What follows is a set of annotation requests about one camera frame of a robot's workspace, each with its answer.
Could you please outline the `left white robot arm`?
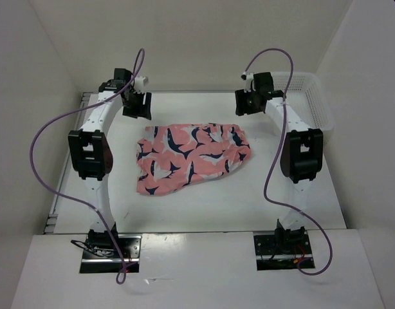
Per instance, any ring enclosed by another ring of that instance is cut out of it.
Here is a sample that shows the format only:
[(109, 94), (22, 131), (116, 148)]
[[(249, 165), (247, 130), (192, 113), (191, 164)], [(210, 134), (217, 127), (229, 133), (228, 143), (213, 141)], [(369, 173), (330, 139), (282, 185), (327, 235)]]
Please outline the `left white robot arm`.
[(109, 201), (113, 154), (107, 134), (119, 111), (131, 118), (152, 118), (151, 93), (145, 90), (148, 82), (147, 77), (127, 69), (115, 69), (113, 78), (99, 87), (98, 102), (89, 107), (87, 120), (68, 134), (71, 163), (86, 187), (87, 202), (94, 212), (87, 240), (79, 247), (98, 257), (123, 256)]

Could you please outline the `pink shark print shorts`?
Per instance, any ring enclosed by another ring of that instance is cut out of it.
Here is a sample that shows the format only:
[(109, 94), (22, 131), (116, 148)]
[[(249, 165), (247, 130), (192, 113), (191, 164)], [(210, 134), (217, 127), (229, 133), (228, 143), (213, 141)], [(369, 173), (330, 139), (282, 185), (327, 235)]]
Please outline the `pink shark print shorts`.
[(237, 124), (147, 126), (137, 142), (137, 193), (164, 196), (234, 172), (252, 150)]

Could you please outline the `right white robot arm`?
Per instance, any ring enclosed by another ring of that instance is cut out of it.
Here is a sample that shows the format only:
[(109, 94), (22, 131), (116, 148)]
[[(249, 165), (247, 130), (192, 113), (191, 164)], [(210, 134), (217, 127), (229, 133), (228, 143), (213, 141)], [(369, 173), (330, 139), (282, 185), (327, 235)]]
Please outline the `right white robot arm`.
[(274, 89), (271, 73), (247, 73), (243, 89), (235, 91), (238, 116), (263, 112), (270, 117), (283, 135), (279, 142), (277, 162), (281, 173), (293, 188), (285, 201), (294, 209), (277, 220), (273, 253), (288, 253), (301, 245), (305, 228), (302, 212), (306, 209), (311, 182), (323, 165), (323, 132), (304, 122), (289, 104), (282, 90)]

